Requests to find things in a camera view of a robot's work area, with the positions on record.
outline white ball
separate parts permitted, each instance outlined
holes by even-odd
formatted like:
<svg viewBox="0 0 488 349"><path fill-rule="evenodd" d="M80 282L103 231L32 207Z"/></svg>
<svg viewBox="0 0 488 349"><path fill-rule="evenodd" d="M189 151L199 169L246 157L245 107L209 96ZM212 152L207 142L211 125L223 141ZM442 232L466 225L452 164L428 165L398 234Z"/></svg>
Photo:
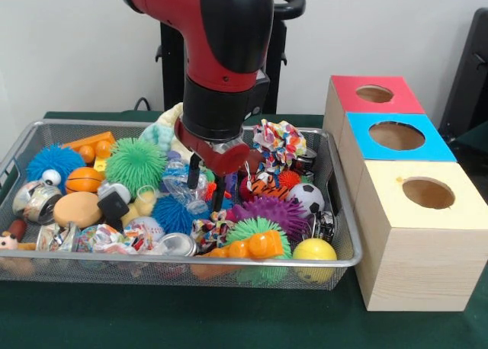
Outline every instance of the white ball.
<svg viewBox="0 0 488 349"><path fill-rule="evenodd" d="M61 175L58 171L50 168L49 170L43 172L41 180L47 185L57 187L59 184L61 184Z"/></svg>
<svg viewBox="0 0 488 349"><path fill-rule="evenodd" d="M287 200L296 200L302 203L305 210L300 217L307 218L311 214L317 213L326 206L320 189L313 184L300 183L295 185L290 193L288 193Z"/></svg>

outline wooden box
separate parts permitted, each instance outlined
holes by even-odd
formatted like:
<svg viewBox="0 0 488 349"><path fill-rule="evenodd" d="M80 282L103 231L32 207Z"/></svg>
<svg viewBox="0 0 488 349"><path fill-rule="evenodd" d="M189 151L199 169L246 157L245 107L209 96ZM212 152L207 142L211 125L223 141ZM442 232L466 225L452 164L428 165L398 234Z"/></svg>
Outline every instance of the wooden box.
<svg viewBox="0 0 488 349"><path fill-rule="evenodd" d="M370 311L462 311L488 255L488 207L455 162L365 161L356 267Z"/></svg>
<svg viewBox="0 0 488 349"><path fill-rule="evenodd" d="M345 113L424 114L402 77L332 76L323 129L339 148Z"/></svg>
<svg viewBox="0 0 488 349"><path fill-rule="evenodd" d="M347 113L339 155L353 205L364 160L455 162L424 114Z"/></svg>

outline metal wire basket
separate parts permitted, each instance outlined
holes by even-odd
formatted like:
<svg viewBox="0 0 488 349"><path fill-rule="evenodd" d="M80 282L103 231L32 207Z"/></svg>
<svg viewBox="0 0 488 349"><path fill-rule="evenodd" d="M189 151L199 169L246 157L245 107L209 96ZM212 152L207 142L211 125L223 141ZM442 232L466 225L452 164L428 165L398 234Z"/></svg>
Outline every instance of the metal wire basket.
<svg viewBox="0 0 488 349"><path fill-rule="evenodd" d="M138 137L148 123L80 120L42 120L32 123L12 146L0 164L0 232L15 219L13 198L26 181L29 161L44 147L65 143L110 130L116 139ZM44 282L154 284L211 287L266 287L281 289L331 290L348 267L361 260L361 243L345 187L344 175L332 137L322 130L301 128L307 146L317 152L314 184L330 196L335 214L332 241L337 261L306 261L168 257L152 255L108 255L0 250L0 280ZM252 128L246 127L244 140L252 143ZM35 242L39 225L29 224L23 242ZM207 280L192 274L191 268L236 269ZM324 283L301 280L297 272L326 277Z"/></svg>

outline orange basketball ball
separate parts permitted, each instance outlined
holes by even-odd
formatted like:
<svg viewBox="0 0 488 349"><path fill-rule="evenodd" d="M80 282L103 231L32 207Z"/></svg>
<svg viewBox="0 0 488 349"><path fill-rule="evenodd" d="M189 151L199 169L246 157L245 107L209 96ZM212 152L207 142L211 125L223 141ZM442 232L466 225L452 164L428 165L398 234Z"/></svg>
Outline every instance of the orange basketball ball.
<svg viewBox="0 0 488 349"><path fill-rule="evenodd" d="M108 141L100 141L95 147L95 153L98 157L108 158L110 157L110 148L112 145Z"/></svg>
<svg viewBox="0 0 488 349"><path fill-rule="evenodd" d="M91 146L81 146L78 153L83 157L83 161L87 164L95 160L95 151Z"/></svg>
<svg viewBox="0 0 488 349"><path fill-rule="evenodd" d="M75 191L96 193L103 180L103 175L94 168L77 168L66 180L66 193Z"/></svg>

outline plastic eyeball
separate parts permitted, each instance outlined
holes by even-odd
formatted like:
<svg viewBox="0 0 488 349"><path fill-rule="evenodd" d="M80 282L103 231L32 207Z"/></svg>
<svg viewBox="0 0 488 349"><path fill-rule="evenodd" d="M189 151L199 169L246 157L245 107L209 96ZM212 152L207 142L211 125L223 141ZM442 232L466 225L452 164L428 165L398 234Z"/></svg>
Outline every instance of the plastic eyeball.
<svg viewBox="0 0 488 349"><path fill-rule="evenodd" d="M57 187L61 183L61 175L58 171L49 169L43 172L41 180L47 185Z"/></svg>

